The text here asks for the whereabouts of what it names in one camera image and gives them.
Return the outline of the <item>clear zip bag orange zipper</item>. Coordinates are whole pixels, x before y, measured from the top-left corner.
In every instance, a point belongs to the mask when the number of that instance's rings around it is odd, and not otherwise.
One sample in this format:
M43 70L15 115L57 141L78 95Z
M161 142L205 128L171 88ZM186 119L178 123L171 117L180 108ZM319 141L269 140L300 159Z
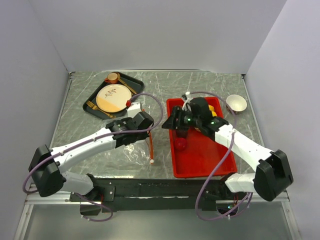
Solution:
M144 140L139 140L136 143L124 147L126 157L139 165L155 164L154 145L152 133L148 132L148 137Z

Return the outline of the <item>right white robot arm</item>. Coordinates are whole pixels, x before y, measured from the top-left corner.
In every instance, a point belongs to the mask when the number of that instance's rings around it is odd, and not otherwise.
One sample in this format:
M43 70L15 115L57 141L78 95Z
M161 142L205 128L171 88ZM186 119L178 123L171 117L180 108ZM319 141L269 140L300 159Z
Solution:
M230 149L254 170L254 173L229 176L218 188L222 198L251 192L271 202L294 182L288 157L282 150L265 148L237 131L224 118L213 116L203 97L192 99L189 105L188 110L174 106L161 127L183 131L197 128L204 136Z

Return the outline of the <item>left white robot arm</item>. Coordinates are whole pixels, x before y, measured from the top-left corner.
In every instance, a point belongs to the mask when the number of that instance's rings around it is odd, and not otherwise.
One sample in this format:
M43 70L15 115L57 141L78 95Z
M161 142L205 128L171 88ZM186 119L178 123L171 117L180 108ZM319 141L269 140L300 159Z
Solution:
M49 149L42 145L35 150L29 172L41 197L49 197L59 191L81 194L86 200L95 200L100 189L91 174L70 172L74 165L101 152L127 146L145 140L147 129L154 119L140 111L134 117L114 120L97 132L75 142Z

